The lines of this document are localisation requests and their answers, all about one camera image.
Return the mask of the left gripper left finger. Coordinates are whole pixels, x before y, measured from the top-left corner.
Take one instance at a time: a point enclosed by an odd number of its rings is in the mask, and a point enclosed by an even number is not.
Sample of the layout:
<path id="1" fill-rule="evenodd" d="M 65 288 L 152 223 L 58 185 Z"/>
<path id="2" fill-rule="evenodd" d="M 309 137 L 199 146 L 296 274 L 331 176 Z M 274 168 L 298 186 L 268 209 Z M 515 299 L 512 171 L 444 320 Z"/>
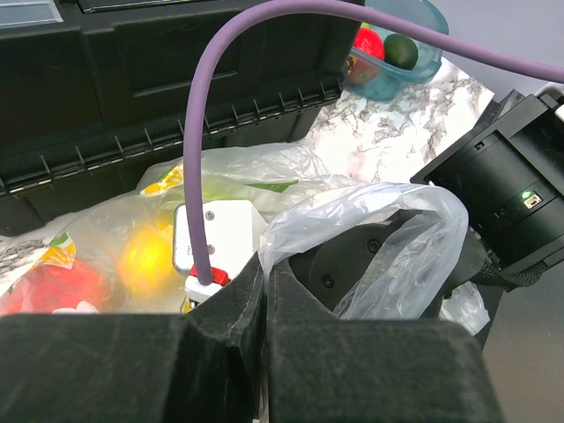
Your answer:
<path id="1" fill-rule="evenodd" d="M 10 315 L 4 422 L 250 422 L 264 335 L 256 258 L 185 315 Z"/>

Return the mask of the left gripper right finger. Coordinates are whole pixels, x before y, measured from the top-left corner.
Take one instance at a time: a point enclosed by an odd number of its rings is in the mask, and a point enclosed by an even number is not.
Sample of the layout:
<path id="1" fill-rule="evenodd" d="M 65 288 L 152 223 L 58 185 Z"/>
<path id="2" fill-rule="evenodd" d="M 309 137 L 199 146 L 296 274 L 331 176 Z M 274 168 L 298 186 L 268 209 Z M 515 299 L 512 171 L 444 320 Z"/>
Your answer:
<path id="1" fill-rule="evenodd" d="M 271 421 L 503 421 L 481 346 L 462 326 L 338 319 L 285 262 L 266 292 Z"/>

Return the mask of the clear plastic bag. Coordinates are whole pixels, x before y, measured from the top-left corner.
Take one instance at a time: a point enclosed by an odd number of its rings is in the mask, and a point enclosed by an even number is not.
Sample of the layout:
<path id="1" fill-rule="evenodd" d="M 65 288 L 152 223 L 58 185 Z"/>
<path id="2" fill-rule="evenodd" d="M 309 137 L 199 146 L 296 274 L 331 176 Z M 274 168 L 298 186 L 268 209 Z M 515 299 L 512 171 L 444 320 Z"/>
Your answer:
<path id="1" fill-rule="evenodd" d="M 150 167 L 137 187 L 71 215 L 29 269 L 1 284 L 1 312 L 187 312 L 215 297 L 252 256 L 270 277 L 312 253 L 333 278 L 344 320 L 414 319 L 433 301 L 469 332 L 489 320 L 469 277 L 442 288 L 463 254 L 469 216 L 451 192 L 331 174 L 307 147 L 210 150 L 200 164 L 214 281 L 197 279 L 181 160 Z"/>

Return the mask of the dark green fake avocado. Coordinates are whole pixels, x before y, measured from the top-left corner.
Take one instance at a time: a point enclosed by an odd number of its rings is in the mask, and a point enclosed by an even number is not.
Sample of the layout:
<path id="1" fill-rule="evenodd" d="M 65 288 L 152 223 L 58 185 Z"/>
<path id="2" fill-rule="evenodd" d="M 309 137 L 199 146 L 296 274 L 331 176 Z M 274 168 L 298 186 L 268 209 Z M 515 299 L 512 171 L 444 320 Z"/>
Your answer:
<path id="1" fill-rule="evenodd" d="M 383 43 L 384 61 L 399 69 L 411 71 L 419 60 L 419 50 L 415 42 L 400 33 L 392 33 Z"/>

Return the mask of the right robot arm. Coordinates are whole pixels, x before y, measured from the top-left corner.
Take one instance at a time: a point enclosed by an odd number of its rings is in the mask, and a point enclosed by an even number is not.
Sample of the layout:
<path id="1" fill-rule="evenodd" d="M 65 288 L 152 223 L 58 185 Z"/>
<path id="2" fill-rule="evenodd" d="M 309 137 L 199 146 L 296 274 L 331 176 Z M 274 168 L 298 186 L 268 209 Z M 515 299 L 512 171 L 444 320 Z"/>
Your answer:
<path id="1" fill-rule="evenodd" d="M 535 284 L 563 261 L 563 96 L 510 95 L 415 174 L 386 219 L 352 227 L 289 264 L 344 319 L 461 315 L 476 286 Z"/>

